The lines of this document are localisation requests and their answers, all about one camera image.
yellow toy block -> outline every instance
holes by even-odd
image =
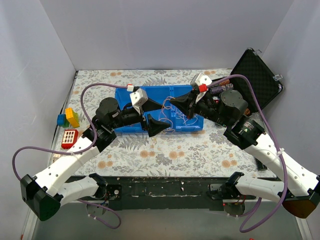
[[[80,127],[78,113],[74,112],[71,107],[65,109],[65,117],[72,127]]]

blue toy block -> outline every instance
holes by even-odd
[[[67,118],[65,114],[59,114],[56,119],[56,124],[60,127],[63,127],[66,124]]]

tabletop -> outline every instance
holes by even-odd
[[[206,70],[81,70],[78,71],[67,107],[79,114],[79,136],[89,126],[80,105],[82,90],[93,83],[126,86],[188,85],[198,73],[212,80],[228,76],[232,69]],[[114,97],[115,89],[89,88],[84,106],[92,118],[102,99]],[[252,116],[263,124],[258,114]],[[63,151],[64,128],[57,130],[55,150]],[[98,156],[75,172],[75,176],[98,173],[114,177],[229,177],[243,172],[253,177],[274,178],[270,170],[258,171],[254,157],[231,144],[225,129],[204,120],[203,130],[190,133],[166,133],[148,137],[148,133],[117,134],[117,138]]]

floral tablecloth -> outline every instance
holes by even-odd
[[[211,79],[228,76],[231,69],[210,70],[81,70],[78,72],[68,107],[79,114],[79,135],[89,126],[80,105],[80,95],[92,83],[136,86],[185,85],[197,73]],[[102,99],[114,97],[112,87],[97,86],[86,91],[84,105],[93,117]],[[255,119],[261,123],[258,115]],[[57,132],[56,150],[61,148],[64,129]],[[101,176],[135,177],[229,177],[243,172],[255,177],[275,177],[269,171],[258,172],[254,158],[232,145],[224,136],[224,128],[204,120],[202,131],[181,134],[147,133],[120,135],[101,154],[76,171],[76,176],[98,173]]]

blue tray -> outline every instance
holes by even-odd
[[[191,91],[192,87],[190,85],[171,85],[171,86],[141,86],[140,88],[146,91],[146,94],[152,100],[158,102],[159,104],[163,104],[164,100],[168,97],[179,97]],[[115,99],[117,99],[119,103],[119,107],[122,110],[123,107],[130,103],[130,92],[127,91],[125,88],[117,88],[115,90]],[[170,106],[169,101],[166,101],[165,106]],[[196,118],[187,120],[186,116],[184,119],[179,118],[182,114],[175,106],[172,106],[172,109],[164,109],[163,112],[165,113],[166,117],[173,122],[173,129],[175,132],[195,132],[201,131],[204,127],[204,118],[202,116],[197,115]],[[145,117],[147,118],[147,114],[151,114],[151,116],[158,120],[159,118],[165,118],[165,116],[161,113],[161,110],[154,110],[144,113]],[[165,119],[161,119],[163,122],[169,123],[169,121]],[[145,131],[142,130],[141,124],[136,123],[131,126],[123,126],[120,128],[116,128],[114,130],[116,133],[144,133]]]

